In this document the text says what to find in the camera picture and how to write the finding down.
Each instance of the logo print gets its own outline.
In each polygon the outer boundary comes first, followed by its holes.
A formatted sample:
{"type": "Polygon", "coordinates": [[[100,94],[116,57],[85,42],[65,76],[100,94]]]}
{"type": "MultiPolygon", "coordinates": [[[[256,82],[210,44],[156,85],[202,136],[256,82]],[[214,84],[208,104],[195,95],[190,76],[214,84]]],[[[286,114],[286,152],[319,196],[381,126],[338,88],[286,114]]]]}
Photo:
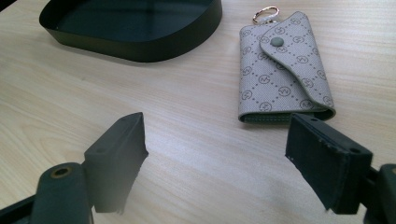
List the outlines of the logo print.
{"type": "Polygon", "coordinates": [[[272,110],[272,105],[268,102],[260,104],[260,111],[268,112],[272,110]]]}
{"type": "Polygon", "coordinates": [[[329,107],[334,106],[334,104],[332,103],[332,98],[330,98],[329,96],[323,97],[323,102],[325,105],[328,105],[329,107]]]}
{"type": "Polygon", "coordinates": [[[251,73],[251,70],[253,70],[250,66],[244,68],[244,70],[242,71],[242,75],[247,76],[251,73]]]}
{"type": "Polygon", "coordinates": [[[297,57],[297,62],[299,62],[299,63],[308,63],[309,61],[308,61],[308,58],[305,57],[305,56],[298,56],[297,57]]]}
{"type": "Polygon", "coordinates": [[[304,38],[302,36],[295,36],[293,38],[293,42],[294,43],[303,43],[304,42],[304,38]]]}
{"type": "Polygon", "coordinates": [[[242,54],[243,55],[246,55],[247,53],[249,53],[251,51],[251,47],[245,47],[243,50],[242,50],[242,54]]]}
{"type": "Polygon", "coordinates": [[[317,74],[318,74],[318,76],[319,76],[321,79],[326,80],[326,74],[324,73],[323,70],[318,70],[318,71],[317,71],[317,74]]]}
{"type": "Polygon", "coordinates": [[[267,84],[267,83],[270,82],[270,81],[271,81],[271,78],[268,77],[267,75],[263,75],[263,76],[260,76],[260,77],[259,77],[259,82],[260,82],[261,84],[267,84]]]}
{"type": "Polygon", "coordinates": [[[250,99],[250,97],[253,95],[251,91],[244,91],[242,93],[242,100],[247,100],[250,99]]]}
{"type": "Polygon", "coordinates": [[[277,47],[276,51],[279,53],[286,53],[286,52],[288,52],[288,49],[285,47],[277,47]]]}
{"type": "Polygon", "coordinates": [[[278,35],[283,35],[285,34],[285,29],[283,29],[282,27],[276,27],[275,33],[277,33],[278,35]]]}
{"type": "Polygon", "coordinates": [[[286,68],[285,68],[282,64],[280,64],[280,63],[276,63],[276,68],[277,68],[278,70],[286,70],[286,68]]]}
{"type": "Polygon", "coordinates": [[[298,25],[298,24],[300,24],[300,23],[301,23],[301,21],[300,21],[300,20],[298,20],[298,19],[295,19],[295,18],[291,19],[290,21],[291,21],[291,23],[292,23],[292,24],[294,24],[294,25],[298,25]]]}
{"type": "Polygon", "coordinates": [[[259,60],[266,60],[268,59],[268,55],[266,55],[264,52],[261,52],[259,55],[257,55],[257,58],[259,60]]]}
{"type": "Polygon", "coordinates": [[[312,52],[313,52],[314,54],[316,54],[316,55],[319,56],[319,50],[318,50],[317,48],[313,48],[313,49],[312,49],[312,52]]]}
{"type": "Polygon", "coordinates": [[[260,42],[263,42],[265,44],[270,42],[270,39],[267,36],[264,36],[264,35],[258,35],[257,36],[257,40],[259,40],[260,42]]]}
{"type": "Polygon", "coordinates": [[[314,82],[311,79],[309,79],[309,78],[303,78],[302,82],[308,88],[314,87],[314,82]]]}
{"type": "Polygon", "coordinates": [[[300,108],[301,109],[312,109],[314,107],[314,104],[310,100],[303,100],[300,102],[300,108]]]}
{"type": "Polygon", "coordinates": [[[289,87],[281,87],[278,92],[281,96],[288,96],[291,94],[291,89],[289,87]]]}
{"type": "Polygon", "coordinates": [[[242,36],[247,36],[250,35],[251,31],[250,30],[246,30],[242,33],[242,36]]]}

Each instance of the tray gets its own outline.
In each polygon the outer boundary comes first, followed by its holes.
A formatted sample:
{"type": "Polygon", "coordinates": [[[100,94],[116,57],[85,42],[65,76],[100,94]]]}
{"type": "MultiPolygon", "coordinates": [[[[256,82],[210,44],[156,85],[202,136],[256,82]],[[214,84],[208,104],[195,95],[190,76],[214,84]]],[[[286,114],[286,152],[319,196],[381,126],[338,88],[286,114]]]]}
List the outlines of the tray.
{"type": "Polygon", "coordinates": [[[202,44],[221,15],[220,0],[51,0],[39,22],[66,46],[152,63],[202,44]]]}

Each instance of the gray patterned wallet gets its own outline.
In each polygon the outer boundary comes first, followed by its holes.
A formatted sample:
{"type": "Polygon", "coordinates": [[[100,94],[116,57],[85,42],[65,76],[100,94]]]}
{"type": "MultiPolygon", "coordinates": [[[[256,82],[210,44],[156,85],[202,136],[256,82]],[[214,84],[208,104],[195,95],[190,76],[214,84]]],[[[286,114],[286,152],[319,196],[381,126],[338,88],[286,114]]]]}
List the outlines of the gray patterned wallet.
{"type": "Polygon", "coordinates": [[[291,113],[330,119],[332,95],[308,18],[295,12],[282,22],[240,31],[239,120],[287,123],[291,113]]]}

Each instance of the key holder wallet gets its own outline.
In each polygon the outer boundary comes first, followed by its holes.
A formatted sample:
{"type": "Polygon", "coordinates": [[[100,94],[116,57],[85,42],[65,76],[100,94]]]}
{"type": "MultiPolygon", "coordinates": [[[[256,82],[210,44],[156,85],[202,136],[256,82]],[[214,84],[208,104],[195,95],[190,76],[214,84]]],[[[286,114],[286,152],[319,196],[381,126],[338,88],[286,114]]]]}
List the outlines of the key holder wallet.
{"type": "Polygon", "coordinates": [[[311,25],[303,12],[240,31],[239,120],[288,123],[291,113],[330,119],[332,95],[311,25]]]}

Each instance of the wooden table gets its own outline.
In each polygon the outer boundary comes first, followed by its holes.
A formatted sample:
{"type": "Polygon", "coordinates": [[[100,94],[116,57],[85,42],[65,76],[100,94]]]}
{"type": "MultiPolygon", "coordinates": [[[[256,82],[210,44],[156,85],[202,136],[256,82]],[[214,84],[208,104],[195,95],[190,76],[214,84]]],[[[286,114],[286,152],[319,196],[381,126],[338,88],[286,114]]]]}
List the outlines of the wooden table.
{"type": "Polygon", "coordinates": [[[94,213],[95,223],[361,223],[364,206],[325,211],[284,156],[288,127],[237,119],[238,33],[268,6],[309,17],[337,110],[327,123],[372,150],[374,168],[396,162],[394,1],[223,0],[218,30],[160,63],[60,45],[38,23],[47,3],[0,12],[0,207],[141,111],[149,156],[125,213],[94,213]]]}

